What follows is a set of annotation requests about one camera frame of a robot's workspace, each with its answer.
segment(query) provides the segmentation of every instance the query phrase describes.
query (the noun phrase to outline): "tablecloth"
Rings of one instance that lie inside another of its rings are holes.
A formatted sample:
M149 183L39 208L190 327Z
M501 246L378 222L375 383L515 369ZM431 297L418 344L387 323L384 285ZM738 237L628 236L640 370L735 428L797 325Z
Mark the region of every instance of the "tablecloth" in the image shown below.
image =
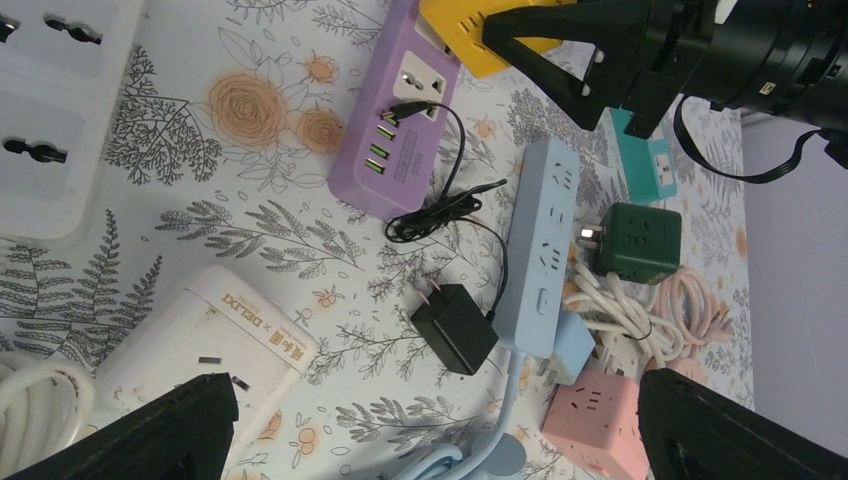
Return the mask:
M227 478L376 478L432 442L491 428L505 355L473 377L448 373L410 325L429 280L462 282L482 308L502 253L487 232L453 224L426 240L388 243L382 223L335 200L327 175L389 0L151 0L127 70L84 242L17 247L0 278L0 347L64 355L93 368L184 276L225 265L320 341L320 354ZM588 53L549 58L579 71ZM690 127L719 168L741 169L733 112L690 102ZM463 70L453 107L468 127L456 187L500 178L477 218L506 235L523 148L557 136L581 157L578 222L597 222L628 193L603 117L577 128L520 73ZM444 134L433 191L454 161ZM706 174L676 142L683 263L730 311L732 343L700 352L709 385L751 407L743 189ZM509 432L529 479L595 478L539 433L552 389L528 361Z

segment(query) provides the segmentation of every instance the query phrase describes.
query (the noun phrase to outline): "pink cube socket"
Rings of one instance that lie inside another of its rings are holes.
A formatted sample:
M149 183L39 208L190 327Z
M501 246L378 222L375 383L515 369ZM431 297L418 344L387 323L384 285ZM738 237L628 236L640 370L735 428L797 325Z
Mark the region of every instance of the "pink cube socket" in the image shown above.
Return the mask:
M638 400L632 379L584 371L574 385L558 387L542 434L580 468L612 480L645 480L649 465Z

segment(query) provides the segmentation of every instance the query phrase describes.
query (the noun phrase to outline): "black strap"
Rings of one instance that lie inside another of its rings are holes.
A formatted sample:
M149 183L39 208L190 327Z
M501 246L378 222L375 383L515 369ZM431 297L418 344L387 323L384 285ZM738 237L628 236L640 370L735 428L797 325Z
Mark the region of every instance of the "black strap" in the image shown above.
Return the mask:
M725 173L713 167L712 164L710 164L710 162L701 155L701 151L698 150L698 146L692 139L692 135L689 134L689 129L687 129L686 124L683 123L683 102L685 102L688 98L689 95L684 95L680 100L680 103L677 104L677 109L674 111L674 135L677 136L677 140L680 142L680 146L683 148L683 151L686 152L686 155L689 155L695 163L716 175L721 175L722 177L756 184L773 182L792 170L795 170L795 168L798 167L798 164L801 163L801 155L804 151L804 144L807 143L807 140L812 138L813 135L823 132L823 130L811 130L798 137L798 140L795 141L795 150L792 151L792 156L789 157L789 160L767 172L760 173L758 175L733 175Z

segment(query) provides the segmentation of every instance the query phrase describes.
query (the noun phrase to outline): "purple power strip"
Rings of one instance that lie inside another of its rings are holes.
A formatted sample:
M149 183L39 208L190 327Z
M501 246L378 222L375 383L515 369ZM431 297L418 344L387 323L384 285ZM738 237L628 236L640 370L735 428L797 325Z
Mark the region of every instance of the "purple power strip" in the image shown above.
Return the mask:
M336 198L384 221L421 208L448 115L437 108L433 118L420 113L397 125L380 118L393 105L427 98L395 96L404 62L412 56L437 72L446 105L459 75L459 60L417 31L418 3L392 3L328 181ZM425 80L419 89L430 88Z

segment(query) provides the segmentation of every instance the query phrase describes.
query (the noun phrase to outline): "black power adapter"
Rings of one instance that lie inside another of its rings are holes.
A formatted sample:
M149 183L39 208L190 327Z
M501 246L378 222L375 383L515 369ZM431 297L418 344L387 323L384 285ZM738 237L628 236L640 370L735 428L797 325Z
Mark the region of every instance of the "black power adapter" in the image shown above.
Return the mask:
M439 285L410 319L448 371L474 375L498 334L461 284Z

